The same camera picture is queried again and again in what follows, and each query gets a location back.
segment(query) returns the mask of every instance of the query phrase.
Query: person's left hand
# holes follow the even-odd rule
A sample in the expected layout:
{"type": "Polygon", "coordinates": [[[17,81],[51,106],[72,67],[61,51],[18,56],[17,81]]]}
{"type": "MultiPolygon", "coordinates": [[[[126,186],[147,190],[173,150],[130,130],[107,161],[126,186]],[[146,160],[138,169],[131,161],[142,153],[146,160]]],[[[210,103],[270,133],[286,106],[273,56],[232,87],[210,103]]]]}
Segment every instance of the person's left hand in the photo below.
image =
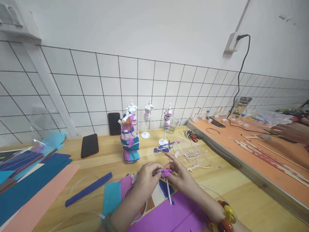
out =
{"type": "Polygon", "coordinates": [[[149,162],[142,166],[130,194],[135,195],[138,200],[146,202],[150,198],[162,176],[161,172],[158,172],[156,175],[152,176],[153,171],[158,169],[163,169],[163,165],[156,162],[149,162]]]}

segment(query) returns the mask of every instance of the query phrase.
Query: hand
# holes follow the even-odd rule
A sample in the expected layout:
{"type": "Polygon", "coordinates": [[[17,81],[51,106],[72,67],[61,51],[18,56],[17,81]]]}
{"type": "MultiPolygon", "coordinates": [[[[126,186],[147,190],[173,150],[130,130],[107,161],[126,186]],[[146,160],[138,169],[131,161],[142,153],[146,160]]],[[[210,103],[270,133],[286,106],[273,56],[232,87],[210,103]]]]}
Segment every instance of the hand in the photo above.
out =
{"type": "Polygon", "coordinates": [[[149,162],[142,166],[131,192],[131,194],[136,196],[137,200],[141,200],[145,203],[150,198],[162,176],[161,172],[158,172],[155,176],[152,176],[153,171],[158,169],[163,169],[163,165],[155,162],[149,162]]]}
{"type": "Polygon", "coordinates": [[[178,174],[178,177],[170,175],[167,177],[180,191],[187,197],[195,200],[195,196],[203,191],[200,186],[195,182],[187,168],[172,154],[165,153],[173,162],[169,162],[164,166],[164,169],[171,169],[178,174]]]}
{"type": "MultiPolygon", "coordinates": [[[[309,126],[309,119],[302,118],[301,121],[309,126]]],[[[300,123],[278,124],[271,128],[271,132],[279,134],[304,145],[309,145],[309,127],[300,123]]]]}

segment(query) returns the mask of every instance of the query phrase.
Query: orange mat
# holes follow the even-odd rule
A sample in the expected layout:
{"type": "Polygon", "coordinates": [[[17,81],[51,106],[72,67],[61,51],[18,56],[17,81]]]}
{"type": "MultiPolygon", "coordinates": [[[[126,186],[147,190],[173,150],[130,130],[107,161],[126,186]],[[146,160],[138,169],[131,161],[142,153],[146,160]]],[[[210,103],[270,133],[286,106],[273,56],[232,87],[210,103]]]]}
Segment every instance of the orange mat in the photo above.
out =
{"type": "MultiPolygon", "coordinates": [[[[249,151],[240,147],[234,140],[244,142],[246,139],[241,136],[253,136],[253,134],[258,134],[256,132],[245,131],[241,128],[232,127],[229,125],[229,122],[222,123],[226,127],[219,128],[214,126],[211,123],[207,123],[206,121],[199,119],[196,123],[192,122],[197,128],[207,134],[209,137],[214,139],[220,145],[225,147],[235,156],[243,160],[249,166],[254,168],[257,172],[262,174],[265,178],[269,181],[276,184],[279,188],[283,191],[297,199],[302,204],[309,207],[309,188],[304,184],[298,182],[297,180],[293,179],[292,177],[288,176],[287,174],[281,172],[280,170],[276,169],[275,167],[271,166],[270,164],[266,163],[265,161],[261,160],[254,154],[250,153],[249,151]],[[206,128],[213,128],[220,132],[220,135],[212,135],[206,131],[206,128]]],[[[257,122],[247,120],[249,127],[246,128],[247,130],[255,130],[263,132],[263,129],[255,126],[260,125],[257,122]]],[[[261,141],[259,139],[250,139],[253,145],[257,146],[265,153],[270,155],[271,157],[277,159],[281,163],[289,166],[290,168],[294,169],[301,175],[303,175],[306,179],[309,179],[309,172],[303,170],[302,168],[298,167],[297,165],[285,160],[284,158],[274,154],[273,152],[263,148],[262,146],[258,145],[258,143],[264,145],[265,147],[275,151],[276,153],[282,155],[283,157],[288,158],[289,160],[301,165],[302,167],[309,170],[309,153],[306,151],[303,145],[297,143],[290,143],[283,139],[271,136],[270,141],[261,141]]]]}

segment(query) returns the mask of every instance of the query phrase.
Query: black cable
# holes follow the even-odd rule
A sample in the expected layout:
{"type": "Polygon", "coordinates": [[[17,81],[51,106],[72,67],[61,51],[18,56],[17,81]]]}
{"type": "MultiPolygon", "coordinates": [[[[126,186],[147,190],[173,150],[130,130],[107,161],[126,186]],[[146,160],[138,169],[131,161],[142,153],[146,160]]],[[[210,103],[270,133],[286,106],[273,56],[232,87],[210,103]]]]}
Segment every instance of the black cable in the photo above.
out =
{"type": "MultiPolygon", "coordinates": [[[[247,37],[247,36],[249,37],[248,50],[247,50],[247,53],[246,53],[246,55],[245,55],[245,57],[244,57],[244,60],[242,61],[242,65],[241,65],[240,71],[239,71],[239,73],[238,73],[238,91],[237,91],[237,93],[236,93],[236,95],[235,95],[235,97],[234,97],[232,109],[231,109],[229,115],[226,117],[228,120],[229,120],[229,116],[231,115],[231,113],[232,113],[232,111],[233,111],[233,109],[234,109],[234,106],[235,106],[235,99],[236,99],[237,94],[239,93],[239,90],[240,90],[240,87],[239,87],[239,76],[240,76],[240,73],[241,73],[241,71],[242,71],[242,68],[244,67],[245,59],[246,59],[246,57],[247,57],[247,55],[248,55],[248,53],[249,53],[251,36],[250,36],[249,34],[239,35],[239,36],[237,36],[237,39],[236,39],[236,43],[237,43],[240,39],[242,39],[242,38],[244,38],[244,37],[247,37]]],[[[245,131],[257,132],[257,133],[262,133],[262,134],[269,135],[269,134],[267,134],[267,133],[263,133],[263,132],[259,132],[259,131],[246,130],[245,128],[240,127],[240,126],[234,126],[234,125],[231,124],[231,120],[229,120],[229,125],[230,125],[230,126],[233,126],[233,127],[239,127],[239,128],[241,128],[241,129],[243,129],[243,130],[245,130],[245,131]]]]}

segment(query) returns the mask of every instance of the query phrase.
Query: black smartphone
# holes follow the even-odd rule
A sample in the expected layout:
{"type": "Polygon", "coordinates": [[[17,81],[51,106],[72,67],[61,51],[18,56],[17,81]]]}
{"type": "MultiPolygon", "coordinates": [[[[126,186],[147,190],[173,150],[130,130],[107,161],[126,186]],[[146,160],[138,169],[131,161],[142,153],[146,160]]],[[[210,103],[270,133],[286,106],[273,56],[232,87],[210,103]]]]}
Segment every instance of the black smartphone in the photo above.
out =
{"type": "Polygon", "coordinates": [[[217,127],[226,127],[223,124],[221,124],[220,122],[216,121],[214,117],[210,117],[212,119],[212,124],[217,126],[217,127]]]}
{"type": "Polygon", "coordinates": [[[99,152],[98,135],[88,135],[83,138],[83,144],[81,145],[81,158],[86,158],[99,152]]]}
{"type": "Polygon", "coordinates": [[[120,114],[118,112],[108,113],[108,125],[110,135],[120,135],[121,126],[118,122],[120,119],[120,114]]]}

